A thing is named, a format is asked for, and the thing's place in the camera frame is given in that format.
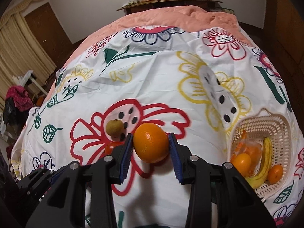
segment red tomato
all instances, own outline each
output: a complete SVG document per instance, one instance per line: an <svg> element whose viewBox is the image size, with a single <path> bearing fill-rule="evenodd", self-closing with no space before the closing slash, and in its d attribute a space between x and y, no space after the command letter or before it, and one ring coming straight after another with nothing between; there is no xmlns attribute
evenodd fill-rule
<svg viewBox="0 0 304 228"><path fill-rule="evenodd" d="M112 153L114 147L122 145L122 144L123 144L123 142L121 142L121 141L112 141L112 142L110 142L105 147L105 151L104 151L105 155L110 155Z"/></svg>

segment silver screw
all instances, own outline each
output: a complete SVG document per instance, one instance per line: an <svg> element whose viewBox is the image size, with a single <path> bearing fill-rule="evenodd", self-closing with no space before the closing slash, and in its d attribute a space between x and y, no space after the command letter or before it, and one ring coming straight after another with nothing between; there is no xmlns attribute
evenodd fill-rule
<svg viewBox="0 0 304 228"><path fill-rule="evenodd" d="M72 164L70 165L70 168L71 168L72 170L75 170L75 169L78 168L78 166L79 166L79 164L77 164L77 163L72 163Z"/></svg>
<svg viewBox="0 0 304 228"><path fill-rule="evenodd" d="M103 160L104 160L105 162L110 162L110 161L112 161L112 159L113 159L113 157L112 157L111 155L107 155L107 156L105 156L105 157L103 158Z"/></svg>
<svg viewBox="0 0 304 228"><path fill-rule="evenodd" d="M191 156L189 157L189 159L190 159L191 161L195 162L195 161L198 161L199 157L197 157L196 155L191 155Z"/></svg>
<svg viewBox="0 0 304 228"><path fill-rule="evenodd" d="M224 167L226 169L231 169L232 168L232 163L226 162L226 163L224 163Z"/></svg>

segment pink blanket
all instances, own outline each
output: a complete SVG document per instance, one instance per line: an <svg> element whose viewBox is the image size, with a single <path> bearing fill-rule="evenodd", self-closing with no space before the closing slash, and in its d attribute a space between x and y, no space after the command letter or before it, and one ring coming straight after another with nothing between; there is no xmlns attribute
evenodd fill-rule
<svg viewBox="0 0 304 228"><path fill-rule="evenodd" d="M248 39L240 32L238 20L232 14L207 12L197 6L157 8L126 15L92 33L74 51L64 66L81 55L92 44L113 33L119 32L125 28L150 25L177 26L187 32L198 32L217 26L226 29L240 41L251 45ZM45 101L53 95L54 88L55 85L53 84Z"/></svg>

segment woven basket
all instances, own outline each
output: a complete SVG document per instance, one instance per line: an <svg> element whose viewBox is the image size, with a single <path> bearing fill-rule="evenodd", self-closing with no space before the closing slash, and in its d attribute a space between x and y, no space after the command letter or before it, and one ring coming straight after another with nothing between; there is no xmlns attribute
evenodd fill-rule
<svg viewBox="0 0 304 228"><path fill-rule="evenodd" d="M272 142L272 166L281 164L284 173L279 182L273 185L263 183L255 190L256 194L265 200L275 194L285 183L290 168L291 158L291 132L290 127L284 116L271 114L269 116L245 118L238 123L231 136L230 147L228 148L227 161L230 161L231 152L241 140L243 130L247 132L247 138L263 145L265 137L269 137ZM254 175L260 168L260 162L256 166Z"/></svg>

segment pink cloth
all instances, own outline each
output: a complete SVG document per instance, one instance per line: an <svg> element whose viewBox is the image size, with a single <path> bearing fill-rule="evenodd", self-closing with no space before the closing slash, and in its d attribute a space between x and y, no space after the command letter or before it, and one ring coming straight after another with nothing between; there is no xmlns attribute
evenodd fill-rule
<svg viewBox="0 0 304 228"><path fill-rule="evenodd" d="M126 15L92 33L74 51L74 53L66 61L64 67L77 56L81 55L92 44L113 33L119 32L125 28L150 25L177 26L187 32L198 32L217 26L226 29L240 41L251 45L248 39L240 32L238 20L233 14L223 12L207 12L197 6L157 8ZM54 88L55 85L53 83L45 101L47 101L51 95L53 95Z"/></svg>
<svg viewBox="0 0 304 228"><path fill-rule="evenodd" d="M32 100L29 98L27 91L22 86L12 86L6 93L5 100L12 97L15 107L20 111L27 111L34 106Z"/></svg>

